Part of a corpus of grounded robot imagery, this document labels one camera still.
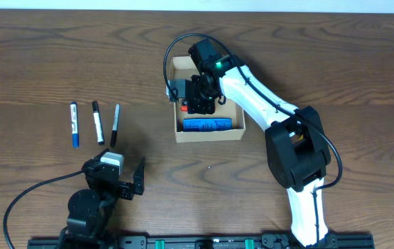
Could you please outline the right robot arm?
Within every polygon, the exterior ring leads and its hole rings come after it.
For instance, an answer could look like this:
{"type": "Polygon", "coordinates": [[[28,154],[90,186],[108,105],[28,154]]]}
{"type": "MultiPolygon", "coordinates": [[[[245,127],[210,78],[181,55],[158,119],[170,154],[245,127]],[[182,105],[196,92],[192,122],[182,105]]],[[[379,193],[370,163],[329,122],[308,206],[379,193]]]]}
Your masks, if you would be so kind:
{"type": "Polygon", "coordinates": [[[326,247],[329,230],[323,218],[326,167],[336,149],[324,134],[318,112],[290,104],[270,91],[250,68],[220,41],[201,35],[188,50],[196,73],[174,79],[164,73],[171,102],[183,102],[190,115],[213,115],[227,100],[242,108],[264,131],[267,163],[286,189],[292,214],[293,245],[326,247]]]}

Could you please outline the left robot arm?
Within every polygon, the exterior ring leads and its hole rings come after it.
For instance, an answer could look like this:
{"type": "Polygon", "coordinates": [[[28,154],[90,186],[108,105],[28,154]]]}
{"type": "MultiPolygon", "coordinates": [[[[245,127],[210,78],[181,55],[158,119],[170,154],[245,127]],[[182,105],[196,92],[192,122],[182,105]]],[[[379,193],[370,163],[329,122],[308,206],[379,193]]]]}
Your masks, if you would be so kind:
{"type": "Polygon", "coordinates": [[[118,239],[107,231],[107,225],[118,200],[131,201],[145,189],[142,158],[132,182],[120,180],[124,156],[105,149],[82,166],[87,189],[73,194],[68,202],[69,215],[58,248],[118,248],[118,239]]]}

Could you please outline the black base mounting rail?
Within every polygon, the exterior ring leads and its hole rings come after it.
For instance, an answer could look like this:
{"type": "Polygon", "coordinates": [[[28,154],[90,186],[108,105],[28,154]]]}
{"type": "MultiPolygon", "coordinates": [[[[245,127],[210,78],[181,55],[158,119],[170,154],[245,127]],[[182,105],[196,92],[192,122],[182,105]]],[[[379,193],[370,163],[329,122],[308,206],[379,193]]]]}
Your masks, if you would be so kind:
{"type": "MultiPolygon", "coordinates": [[[[108,245],[115,249],[290,249],[302,248],[296,238],[284,233],[265,233],[260,236],[227,237],[144,237],[125,236],[108,245]]],[[[330,233],[314,248],[374,249],[371,234],[330,233]]]]}

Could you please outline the thin black permanent marker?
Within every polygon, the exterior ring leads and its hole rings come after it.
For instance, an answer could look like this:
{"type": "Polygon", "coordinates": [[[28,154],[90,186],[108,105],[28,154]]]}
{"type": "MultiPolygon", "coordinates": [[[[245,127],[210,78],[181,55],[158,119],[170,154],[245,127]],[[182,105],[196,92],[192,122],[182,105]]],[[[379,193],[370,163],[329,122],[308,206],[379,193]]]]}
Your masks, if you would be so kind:
{"type": "Polygon", "coordinates": [[[114,112],[114,121],[113,121],[112,131],[111,131],[110,147],[115,147],[115,145],[116,145],[116,139],[118,136],[119,116],[120,116],[120,105],[117,104],[115,107],[115,112],[114,112]]]}

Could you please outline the black whiteboard marker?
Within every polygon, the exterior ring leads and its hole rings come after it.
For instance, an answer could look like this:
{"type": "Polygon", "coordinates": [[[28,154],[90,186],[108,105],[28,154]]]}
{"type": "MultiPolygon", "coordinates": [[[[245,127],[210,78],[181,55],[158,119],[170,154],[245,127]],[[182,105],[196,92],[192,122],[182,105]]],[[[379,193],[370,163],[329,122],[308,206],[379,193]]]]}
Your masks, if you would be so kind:
{"type": "Polygon", "coordinates": [[[93,109],[93,121],[95,124],[96,128],[96,135],[97,135],[97,141],[99,145],[103,145],[105,143],[103,131],[102,131],[102,123],[100,119],[100,111],[99,111],[99,106],[97,101],[93,101],[91,103],[92,109],[93,109]]]}

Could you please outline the blue whiteboard marker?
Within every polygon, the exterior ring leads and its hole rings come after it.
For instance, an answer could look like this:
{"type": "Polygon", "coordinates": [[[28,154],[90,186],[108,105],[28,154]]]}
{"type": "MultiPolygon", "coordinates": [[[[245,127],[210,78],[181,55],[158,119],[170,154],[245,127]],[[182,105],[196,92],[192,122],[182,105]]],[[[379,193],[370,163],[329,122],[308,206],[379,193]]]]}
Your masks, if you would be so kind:
{"type": "Polygon", "coordinates": [[[71,137],[74,148],[79,147],[79,133],[78,133],[78,107],[75,102],[70,104],[71,110],[71,137]]]}

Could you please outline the blue plastic rectangular block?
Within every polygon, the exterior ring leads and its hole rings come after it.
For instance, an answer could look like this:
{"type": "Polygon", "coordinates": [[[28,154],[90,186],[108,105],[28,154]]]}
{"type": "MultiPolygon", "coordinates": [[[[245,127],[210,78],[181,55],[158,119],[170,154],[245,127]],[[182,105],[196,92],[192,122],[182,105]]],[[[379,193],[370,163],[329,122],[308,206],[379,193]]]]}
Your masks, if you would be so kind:
{"type": "Polygon", "coordinates": [[[183,121],[185,132],[211,132],[232,129],[230,118],[191,118],[183,121]]]}

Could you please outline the open cardboard box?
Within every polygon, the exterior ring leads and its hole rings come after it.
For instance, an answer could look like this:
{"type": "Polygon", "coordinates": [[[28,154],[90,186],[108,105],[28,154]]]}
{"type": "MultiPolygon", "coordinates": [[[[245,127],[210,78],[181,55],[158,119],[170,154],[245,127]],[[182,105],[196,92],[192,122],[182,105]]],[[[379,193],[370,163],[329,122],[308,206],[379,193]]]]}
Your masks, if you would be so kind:
{"type": "MultiPolygon", "coordinates": [[[[190,80],[192,75],[197,74],[198,70],[189,55],[173,57],[168,65],[169,80],[190,80]]],[[[181,101],[174,103],[173,107],[176,142],[240,140],[246,131],[244,111],[230,99],[227,99],[224,105],[215,101],[215,112],[212,115],[188,114],[181,110],[181,101]],[[230,118],[232,129],[226,131],[184,131],[183,121],[195,118],[230,118]]]]}

